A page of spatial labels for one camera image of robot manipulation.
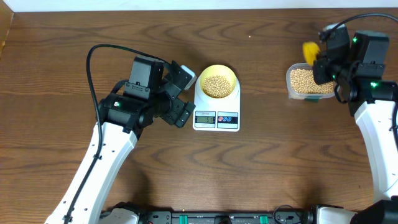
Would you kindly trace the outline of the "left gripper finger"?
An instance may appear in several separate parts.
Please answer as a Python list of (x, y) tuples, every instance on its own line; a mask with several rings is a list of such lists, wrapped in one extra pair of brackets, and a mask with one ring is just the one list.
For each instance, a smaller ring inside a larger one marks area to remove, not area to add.
[(169, 93), (171, 95), (179, 95), (188, 83), (188, 79), (186, 78), (187, 74), (181, 69), (181, 66), (173, 60), (169, 65), (169, 75)]
[(184, 127), (194, 109), (195, 105), (191, 101), (184, 103), (182, 100), (177, 98), (174, 101), (172, 108), (174, 125), (178, 128)]

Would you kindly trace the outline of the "yellow measuring scoop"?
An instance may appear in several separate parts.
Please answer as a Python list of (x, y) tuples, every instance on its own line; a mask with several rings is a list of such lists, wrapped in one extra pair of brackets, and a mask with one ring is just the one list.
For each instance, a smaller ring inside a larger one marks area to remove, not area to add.
[(317, 55), (320, 53), (320, 48), (315, 42), (304, 42), (302, 44), (302, 51), (305, 61), (313, 66), (314, 61), (317, 59)]

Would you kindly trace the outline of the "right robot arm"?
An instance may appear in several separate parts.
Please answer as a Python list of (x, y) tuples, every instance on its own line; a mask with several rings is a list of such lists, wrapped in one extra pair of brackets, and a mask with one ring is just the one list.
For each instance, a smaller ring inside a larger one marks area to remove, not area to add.
[(397, 83), (383, 80), (389, 37), (358, 30), (350, 37), (343, 24), (320, 32), (326, 49), (313, 61), (317, 84), (335, 82), (336, 99), (349, 106), (366, 146), (374, 203), (360, 212), (316, 205), (304, 223), (397, 223)]

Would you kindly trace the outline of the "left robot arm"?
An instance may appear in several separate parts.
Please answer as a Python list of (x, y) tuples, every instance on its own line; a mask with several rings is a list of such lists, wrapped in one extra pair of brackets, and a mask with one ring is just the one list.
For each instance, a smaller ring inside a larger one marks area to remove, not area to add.
[(136, 57), (131, 75), (99, 102), (99, 117), (88, 150), (61, 202), (47, 223), (98, 223), (124, 160), (155, 118), (184, 127), (195, 105), (179, 99), (196, 80), (176, 62)]

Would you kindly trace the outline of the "white digital kitchen scale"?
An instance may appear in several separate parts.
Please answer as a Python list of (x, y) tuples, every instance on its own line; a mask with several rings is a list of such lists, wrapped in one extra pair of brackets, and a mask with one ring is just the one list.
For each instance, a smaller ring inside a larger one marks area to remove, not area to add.
[(241, 88), (238, 79), (234, 90), (224, 98), (212, 98), (204, 91), (205, 76), (195, 85), (195, 109), (192, 127), (196, 131), (238, 132), (241, 124)]

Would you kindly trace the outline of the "yellow plastic bowl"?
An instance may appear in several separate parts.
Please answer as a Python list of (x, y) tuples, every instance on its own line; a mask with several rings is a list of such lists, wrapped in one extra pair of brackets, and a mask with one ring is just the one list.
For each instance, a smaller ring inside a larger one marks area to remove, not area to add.
[(202, 92), (204, 92), (203, 84), (205, 82), (205, 78), (215, 76), (215, 75), (225, 76), (231, 82), (232, 92), (235, 90), (238, 79), (236, 78), (236, 75), (232, 71), (232, 69), (230, 69), (229, 67), (227, 67), (225, 65), (211, 65), (211, 66), (207, 67), (206, 69), (204, 69), (204, 71), (202, 71), (202, 73), (199, 77), (199, 86), (200, 86), (200, 90)]

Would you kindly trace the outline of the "soybeans in bowl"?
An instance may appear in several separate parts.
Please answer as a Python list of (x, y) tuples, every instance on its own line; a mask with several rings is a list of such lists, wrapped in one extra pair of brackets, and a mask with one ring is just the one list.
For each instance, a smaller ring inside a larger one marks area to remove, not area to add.
[(221, 75), (205, 78), (203, 91), (212, 98), (224, 98), (232, 92), (231, 82)]

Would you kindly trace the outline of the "soybeans in container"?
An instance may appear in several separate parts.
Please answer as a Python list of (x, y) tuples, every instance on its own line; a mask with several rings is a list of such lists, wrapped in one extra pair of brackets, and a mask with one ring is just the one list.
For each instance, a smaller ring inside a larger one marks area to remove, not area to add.
[(294, 69), (290, 72), (290, 82), (293, 90), (298, 93), (306, 94), (328, 94), (334, 89), (333, 82), (318, 85), (314, 81), (311, 70)]

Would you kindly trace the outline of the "clear plastic container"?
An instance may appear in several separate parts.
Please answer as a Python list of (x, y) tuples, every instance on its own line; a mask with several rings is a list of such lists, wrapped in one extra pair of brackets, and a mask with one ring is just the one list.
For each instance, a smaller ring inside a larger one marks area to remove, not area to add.
[(317, 85), (312, 67), (307, 63), (293, 64), (286, 73), (287, 89), (290, 99), (312, 100), (334, 97), (333, 82)]

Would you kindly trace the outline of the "green tape piece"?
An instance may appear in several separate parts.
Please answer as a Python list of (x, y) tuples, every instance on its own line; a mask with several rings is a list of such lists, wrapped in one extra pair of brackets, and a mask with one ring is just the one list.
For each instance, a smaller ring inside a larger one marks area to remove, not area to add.
[(309, 101), (309, 102), (314, 102), (314, 103), (318, 103), (319, 99), (318, 98), (305, 98), (305, 101)]

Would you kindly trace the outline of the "wooden side panel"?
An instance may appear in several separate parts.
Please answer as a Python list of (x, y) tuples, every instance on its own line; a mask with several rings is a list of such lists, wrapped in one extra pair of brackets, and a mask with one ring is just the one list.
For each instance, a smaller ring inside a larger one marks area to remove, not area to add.
[(14, 12), (12, 9), (1, 0), (0, 3), (0, 55), (4, 50), (6, 40), (9, 36), (12, 20), (14, 18)]

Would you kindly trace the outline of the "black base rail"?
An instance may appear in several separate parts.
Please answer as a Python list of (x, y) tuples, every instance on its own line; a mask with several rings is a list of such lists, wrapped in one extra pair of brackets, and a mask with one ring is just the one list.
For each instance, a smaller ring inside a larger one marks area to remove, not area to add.
[(281, 209), (265, 213), (200, 213), (133, 210), (138, 223), (143, 224), (310, 224), (315, 223), (311, 212)]

